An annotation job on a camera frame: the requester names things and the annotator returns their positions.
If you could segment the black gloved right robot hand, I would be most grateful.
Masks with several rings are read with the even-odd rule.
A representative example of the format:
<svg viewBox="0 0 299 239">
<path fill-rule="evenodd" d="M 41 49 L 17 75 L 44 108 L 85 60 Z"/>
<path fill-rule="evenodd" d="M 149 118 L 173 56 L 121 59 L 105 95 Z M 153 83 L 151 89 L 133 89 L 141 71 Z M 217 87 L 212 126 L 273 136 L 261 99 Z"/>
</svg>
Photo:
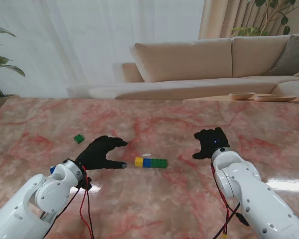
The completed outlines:
<svg viewBox="0 0 299 239">
<path fill-rule="evenodd" d="M 215 129 L 203 129 L 194 134 L 194 138 L 200 142 L 200 151 L 193 154 L 193 159 L 212 158 L 214 152 L 221 148 L 230 147 L 228 139 L 220 127 Z"/>
</svg>

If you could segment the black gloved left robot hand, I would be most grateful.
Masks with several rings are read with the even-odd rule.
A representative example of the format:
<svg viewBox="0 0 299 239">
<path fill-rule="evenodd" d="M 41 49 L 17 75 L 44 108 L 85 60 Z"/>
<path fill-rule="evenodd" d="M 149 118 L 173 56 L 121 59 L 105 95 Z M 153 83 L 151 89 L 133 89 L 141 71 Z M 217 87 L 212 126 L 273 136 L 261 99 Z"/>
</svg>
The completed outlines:
<svg viewBox="0 0 299 239">
<path fill-rule="evenodd" d="M 106 158 L 107 153 L 117 147 L 127 146 L 127 142 L 118 137 L 108 137 L 103 135 L 83 150 L 75 159 L 86 170 L 97 169 L 124 169 L 127 167 L 125 162 L 111 161 Z"/>
</svg>

